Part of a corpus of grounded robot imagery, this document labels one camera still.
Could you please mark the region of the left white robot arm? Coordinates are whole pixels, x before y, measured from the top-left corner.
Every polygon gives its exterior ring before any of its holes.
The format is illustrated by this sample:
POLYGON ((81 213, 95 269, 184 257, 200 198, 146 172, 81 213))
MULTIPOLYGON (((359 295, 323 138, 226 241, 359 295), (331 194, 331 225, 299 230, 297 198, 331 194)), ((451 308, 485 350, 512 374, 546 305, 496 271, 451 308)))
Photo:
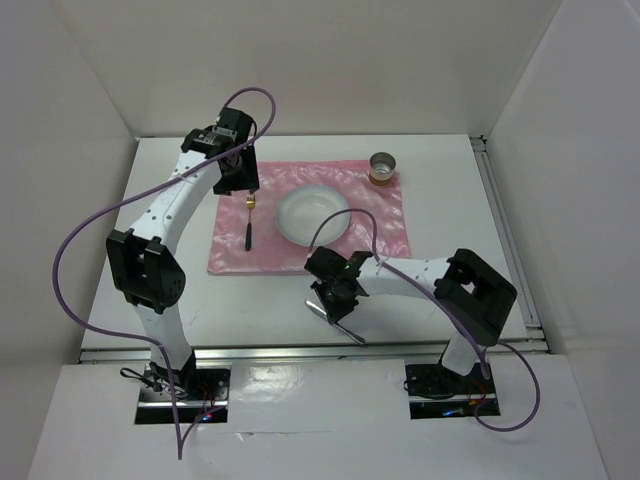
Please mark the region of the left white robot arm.
POLYGON ((252 146, 197 172, 192 170, 247 141, 254 125, 246 113, 225 107, 214 125, 192 130, 181 144, 171 173, 174 183, 127 230, 113 230, 106 239, 114 286, 133 306, 144 334, 165 349, 151 347, 151 371, 176 399, 193 394, 198 377, 195 353, 186 340, 178 307, 186 287, 186 274, 175 259, 179 240, 209 191, 229 195, 259 189, 252 146))

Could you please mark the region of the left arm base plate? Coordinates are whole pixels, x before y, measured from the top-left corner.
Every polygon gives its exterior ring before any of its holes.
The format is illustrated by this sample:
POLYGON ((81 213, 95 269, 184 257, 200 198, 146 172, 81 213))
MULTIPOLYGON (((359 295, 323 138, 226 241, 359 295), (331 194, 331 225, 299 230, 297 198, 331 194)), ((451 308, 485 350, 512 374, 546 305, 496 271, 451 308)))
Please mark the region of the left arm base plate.
MULTIPOLYGON (((226 423, 230 387, 229 368, 207 368, 197 371, 194 387, 179 387, 176 408, 181 424, 191 424, 197 417, 200 423, 226 423)), ((142 370, 134 423, 136 425, 173 424, 170 389, 167 381, 156 379, 151 369, 142 370)))

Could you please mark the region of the metal cup with gold band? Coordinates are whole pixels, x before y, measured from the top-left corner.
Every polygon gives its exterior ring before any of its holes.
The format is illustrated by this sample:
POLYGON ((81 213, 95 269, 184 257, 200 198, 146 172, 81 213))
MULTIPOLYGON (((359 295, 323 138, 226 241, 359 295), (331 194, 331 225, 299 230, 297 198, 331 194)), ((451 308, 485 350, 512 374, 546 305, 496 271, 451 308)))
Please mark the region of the metal cup with gold band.
POLYGON ((369 181, 376 186, 391 183, 396 169, 396 159, 387 152, 376 152, 369 160, 369 181))

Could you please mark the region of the silver table knife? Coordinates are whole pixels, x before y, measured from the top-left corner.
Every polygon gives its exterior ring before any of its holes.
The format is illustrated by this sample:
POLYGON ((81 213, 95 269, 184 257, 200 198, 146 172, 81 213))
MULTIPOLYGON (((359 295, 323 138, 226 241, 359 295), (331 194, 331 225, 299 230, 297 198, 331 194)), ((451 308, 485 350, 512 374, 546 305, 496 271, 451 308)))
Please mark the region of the silver table knife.
POLYGON ((326 312, 318 305, 316 305, 315 303, 313 303, 311 300, 309 299, 305 299, 304 300, 304 305, 317 317, 319 317, 320 319, 322 319, 323 321, 325 321, 326 323, 328 323, 331 327, 333 327, 334 329, 338 330, 339 332, 341 332, 342 334, 346 335, 347 337, 349 337, 353 342, 355 342, 357 345, 360 346, 364 346, 366 344, 366 340, 364 338, 362 338, 361 336, 355 334, 354 332, 350 331, 349 329, 343 327, 342 325, 340 325, 339 323, 330 323, 328 320, 328 316, 326 314, 326 312))

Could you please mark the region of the gold fork black handle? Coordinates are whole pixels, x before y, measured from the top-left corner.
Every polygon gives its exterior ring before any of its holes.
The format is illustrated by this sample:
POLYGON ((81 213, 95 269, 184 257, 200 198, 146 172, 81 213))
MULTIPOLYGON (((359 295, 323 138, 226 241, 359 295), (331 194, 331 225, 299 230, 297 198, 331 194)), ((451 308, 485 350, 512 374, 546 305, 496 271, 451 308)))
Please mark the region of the gold fork black handle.
POLYGON ((256 197, 254 193, 249 194, 247 196, 246 207, 248 211, 248 216, 247 216, 247 224, 246 224, 246 231, 245 231, 244 249, 246 251, 250 251, 252 248, 252 214, 253 214, 253 210, 256 207, 256 197))

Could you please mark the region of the white ceramic bowl plate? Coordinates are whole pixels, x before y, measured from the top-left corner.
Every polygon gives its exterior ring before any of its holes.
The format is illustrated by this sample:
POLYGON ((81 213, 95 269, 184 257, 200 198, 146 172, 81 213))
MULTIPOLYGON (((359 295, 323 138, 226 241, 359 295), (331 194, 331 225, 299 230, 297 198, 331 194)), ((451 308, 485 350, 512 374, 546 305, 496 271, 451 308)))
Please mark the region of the white ceramic bowl plate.
POLYGON ((276 225, 290 242, 309 247, 321 223, 330 215, 348 208, 335 189, 305 185, 286 194, 276 209, 276 225))

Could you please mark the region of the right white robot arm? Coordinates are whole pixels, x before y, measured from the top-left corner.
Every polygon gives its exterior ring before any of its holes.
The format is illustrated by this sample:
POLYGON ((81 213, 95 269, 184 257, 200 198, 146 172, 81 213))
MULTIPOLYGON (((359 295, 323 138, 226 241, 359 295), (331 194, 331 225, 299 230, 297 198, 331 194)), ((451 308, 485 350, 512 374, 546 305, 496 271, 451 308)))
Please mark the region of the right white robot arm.
POLYGON ((468 384, 475 365, 484 377, 490 376, 485 351, 498 343, 517 298, 515 287, 468 249, 449 258, 419 260, 368 251, 346 259, 319 247, 304 269, 315 277, 311 289, 332 325, 353 312, 360 297, 393 295, 432 302, 455 329, 436 369, 438 384, 448 392, 468 384))

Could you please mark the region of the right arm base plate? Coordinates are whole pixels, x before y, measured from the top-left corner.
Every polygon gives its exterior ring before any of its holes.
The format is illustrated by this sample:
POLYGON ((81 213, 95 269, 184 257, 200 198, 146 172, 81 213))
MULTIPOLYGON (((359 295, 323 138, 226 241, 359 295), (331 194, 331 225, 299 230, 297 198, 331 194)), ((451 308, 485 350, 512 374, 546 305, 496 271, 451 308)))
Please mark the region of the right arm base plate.
POLYGON ((492 379, 486 379, 479 363, 461 376, 440 364, 408 364, 403 388, 409 397, 412 420, 500 416, 492 379))

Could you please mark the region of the pink satin placemat cloth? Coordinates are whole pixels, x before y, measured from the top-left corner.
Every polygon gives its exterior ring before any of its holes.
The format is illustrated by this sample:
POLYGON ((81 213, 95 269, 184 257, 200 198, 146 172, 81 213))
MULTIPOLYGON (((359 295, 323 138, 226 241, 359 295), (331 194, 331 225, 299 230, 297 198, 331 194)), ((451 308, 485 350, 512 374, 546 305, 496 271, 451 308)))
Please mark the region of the pink satin placemat cloth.
POLYGON ((276 225, 282 198, 305 185, 337 190, 349 207, 369 211, 377 222, 376 246, 386 257, 411 256, 403 212, 401 176, 390 184, 369 181, 366 160, 326 162, 264 162, 252 214, 252 248, 244 249, 248 211, 246 195, 218 200, 207 271, 212 275, 302 274, 309 247, 287 240, 276 225))

